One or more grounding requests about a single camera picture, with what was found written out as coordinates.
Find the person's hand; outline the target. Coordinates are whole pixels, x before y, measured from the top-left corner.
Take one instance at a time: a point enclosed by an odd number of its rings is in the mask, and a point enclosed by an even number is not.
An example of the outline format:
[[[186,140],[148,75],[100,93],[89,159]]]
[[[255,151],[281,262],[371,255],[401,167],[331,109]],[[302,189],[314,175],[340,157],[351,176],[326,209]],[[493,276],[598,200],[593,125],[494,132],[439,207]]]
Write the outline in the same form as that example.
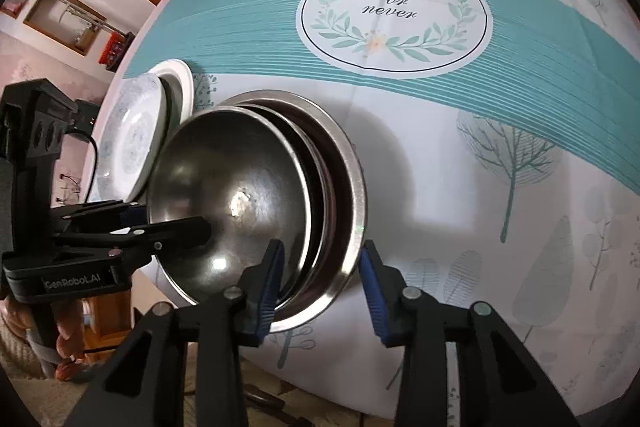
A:
[[[87,384],[94,367],[85,362],[82,303],[61,301],[51,311],[55,326],[39,327],[29,306],[11,296],[1,300],[1,367],[13,379]]]

